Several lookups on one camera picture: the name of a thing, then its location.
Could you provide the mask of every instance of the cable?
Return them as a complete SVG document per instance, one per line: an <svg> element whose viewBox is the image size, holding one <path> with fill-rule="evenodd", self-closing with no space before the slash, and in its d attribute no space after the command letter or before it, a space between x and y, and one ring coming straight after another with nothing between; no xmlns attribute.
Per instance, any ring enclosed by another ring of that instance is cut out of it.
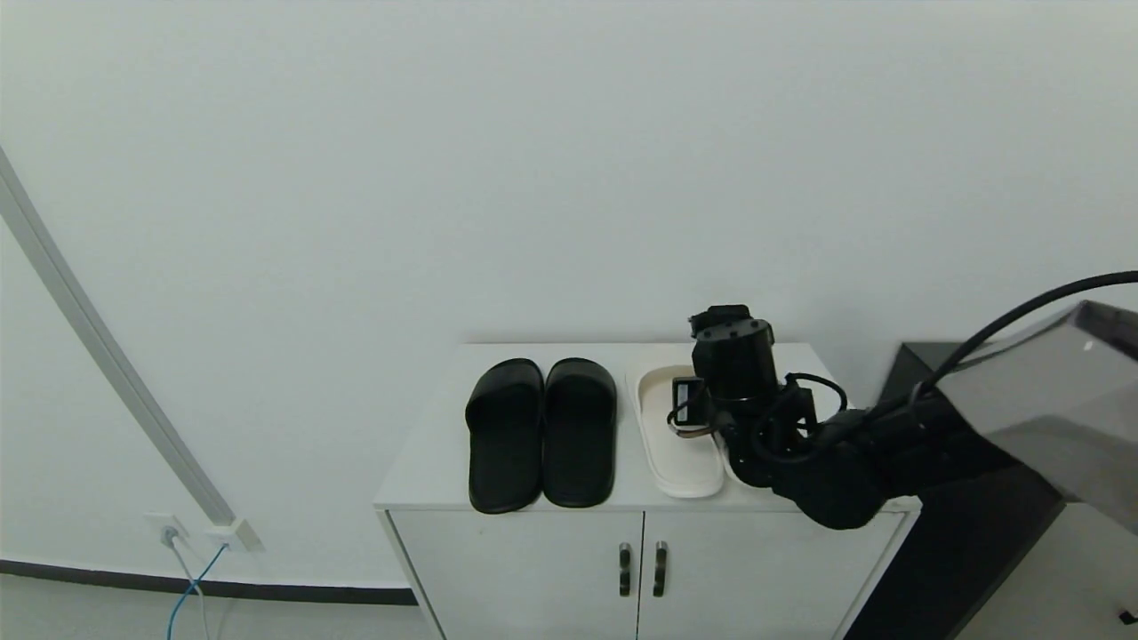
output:
<svg viewBox="0 0 1138 640"><path fill-rule="evenodd" d="M877 404L876 407L871 409L868 413L865 415L864 421L879 418L885 413L889 413L890 411L896 411L897 409L900 409L906 404L915 403L917 400L920 400L922 395L929 393L932 389L932 387L934 387L937 383L939 383L945 376L953 372L953 369L955 369L960 362L963 362L964 359L968 356L968 354L971 354L973 351L975 351L978 347L984 344L984 342L987 342L989 338L991 338L1003 329L1006 329L1009 325L1023 318L1024 315L1031 313L1032 311L1037 311L1053 302L1057 302L1062 298L1065 298L1067 296L1078 293L1089 292L1090 289L1098 289L1102 287L1111 287L1114 285L1128 285L1128 284L1138 284L1138 271L1115 271L1114 273L1104 273L1102 276L1083 278L1082 280L1075 280L1074 282L1069 282L1066 285L1056 287L1049 292L1042 293L1029 300L1028 302L1021 304L1020 306L1016 306L1012 311L1008 311L1004 315L1000 315L996 320L991 321L983 329L980 329L979 331L973 334L971 338L960 343L960 346L956 347L956 350L954 350L953 353L949 354L948 359L945 360L945 362L942 362L940 367L938 367L932 374L930 374L927 378L925 378L921 383L917 383L917 388L914 389L914 392L909 394L907 397L899 396L888 402L882 402Z"/></svg>
<svg viewBox="0 0 1138 640"><path fill-rule="evenodd" d="M838 413L846 411L846 409L849 407L849 397L846 395L846 389L839 386L838 383L833 380L827 380L826 378L823 378L820 376L815 376L811 374L786 374L786 386L783 387L783 389L780 392L778 399L775 400L775 402L770 407L768 407L766 411L762 412L762 416L754 422L754 426L751 428L751 449L754 450L754 454L758 456L759 459L761 459L765 462L772 462L776 465L799 465L802 462L809 462L810 460L814 460L819 454L822 454L823 451L830 449L841 440L841 438L831 440L822 443L818 446L815 446L814 449L811 449L806 453L794 453L794 454L776 453L774 451L768 450L766 444L764 444L762 442L764 429L760 427L764 427L767 422L774 420L775 416L778 415L778 411L782 410L782 408L785 407L787 402L798 396L798 392L801 389L801 387L798 386L798 380L809 380L811 383L818 383L819 385L824 385L833 389L838 394L839 399L839 405L836 411Z"/></svg>
<svg viewBox="0 0 1138 640"><path fill-rule="evenodd" d="M185 560L182 559L182 553L179 552L178 545L174 544L176 539L178 536L175 535L174 539L171 540L170 550L173 551L174 557L178 558L178 564L182 565L182 572L185 573L185 580L190 581L190 584L193 584L193 574L190 573L190 567L185 566ZM193 584L193 590L198 592L198 602L201 604L201 629L205 631L206 640L212 640L209 638L209 621L206 618L206 594L201 591L200 584Z"/></svg>
<svg viewBox="0 0 1138 640"><path fill-rule="evenodd" d="M214 553L213 559L209 560L209 564L206 565L206 568L201 572L201 575L190 581L190 585L185 588L185 591L182 591L182 597L179 598L178 602L174 604L174 610L170 612L170 622L166 624L166 640L173 640L174 638L174 617L178 615L178 609L182 608L182 602L185 601L187 596L189 596L190 592L193 591L193 589L198 585L198 583L201 582L201 579L204 579L206 574L209 573L209 569L213 568L214 563L216 563L217 558L221 557L221 552L228 548L229 544L222 544L221 548L217 549L217 552Z"/></svg>

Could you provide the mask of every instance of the slide sandal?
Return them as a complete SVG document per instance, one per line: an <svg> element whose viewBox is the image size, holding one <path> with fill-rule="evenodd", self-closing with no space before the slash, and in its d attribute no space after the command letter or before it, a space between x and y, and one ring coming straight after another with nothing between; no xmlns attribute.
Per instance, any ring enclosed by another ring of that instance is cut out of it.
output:
<svg viewBox="0 0 1138 640"><path fill-rule="evenodd" d="M526 507L542 493L542 370L531 360L498 362L467 403L470 504L484 514Z"/></svg>
<svg viewBox="0 0 1138 640"><path fill-rule="evenodd" d="M655 485L673 498L707 498L723 489L724 465L710 435L684 440L668 428L671 379L694 375L692 347L653 345L629 363L625 383L633 399Z"/></svg>
<svg viewBox="0 0 1138 640"><path fill-rule="evenodd" d="M561 507L600 504L612 492L617 388L596 362L567 358L545 383L545 497Z"/></svg>

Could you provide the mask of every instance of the white wall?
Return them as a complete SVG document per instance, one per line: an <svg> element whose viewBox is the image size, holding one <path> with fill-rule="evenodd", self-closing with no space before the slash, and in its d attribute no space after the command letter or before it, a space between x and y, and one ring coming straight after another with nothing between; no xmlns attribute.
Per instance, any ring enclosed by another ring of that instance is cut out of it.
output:
<svg viewBox="0 0 1138 640"><path fill-rule="evenodd" d="M898 340L1136 263L1131 5L2 11L0 142L264 539L222 577L403 582L369 502L463 340L741 301L865 402ZM173 574L138 514L204 519L3 260L3 556Z"/></svg>

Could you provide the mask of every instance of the cabinet door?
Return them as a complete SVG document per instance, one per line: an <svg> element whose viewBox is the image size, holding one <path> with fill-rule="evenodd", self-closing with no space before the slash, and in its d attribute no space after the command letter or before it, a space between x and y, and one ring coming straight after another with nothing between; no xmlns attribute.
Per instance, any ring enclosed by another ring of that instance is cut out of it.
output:
<svg viewBox="0 0 1138 640"><path fill-rule="evenodd" d="M831 531L802 514L648 514L640 639L830 640L901 517Z"/></svg>
<svg viewBox="0 0 1138 640"><path fill-rule="evenodd" d="M644 515L394 511L447 640L634 640ZM620 547L630 589L620 594Z"/></svg>

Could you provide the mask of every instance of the floor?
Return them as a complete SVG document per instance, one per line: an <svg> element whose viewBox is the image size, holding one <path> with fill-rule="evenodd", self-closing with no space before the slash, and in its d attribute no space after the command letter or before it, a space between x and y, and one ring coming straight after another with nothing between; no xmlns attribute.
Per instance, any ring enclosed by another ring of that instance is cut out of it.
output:
<svg viewBox="0 0 1138 640"><path fill-rule="evenodd" d="M3 640L155 640L178 597L0 575ZM428 640L418 607L314 605L206 598L213 640ZM174 638L204 638L197 600L178 614Z"/></svg>

